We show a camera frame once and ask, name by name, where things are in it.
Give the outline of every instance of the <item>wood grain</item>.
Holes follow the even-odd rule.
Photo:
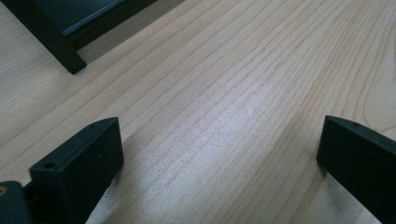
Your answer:
[[[396,139],[396,2],[169,4],[74,77],[0,5],[0,181],[117,116],[89,223],[378,223],[315,157],[325,115]]]

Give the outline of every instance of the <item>light wood surface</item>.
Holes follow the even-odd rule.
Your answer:
[[[178,4],[74,77],[0,4],[0,181],[120,117],[89,223],[377,223],[315,157],[325,115],[396,139],[396,2]]]

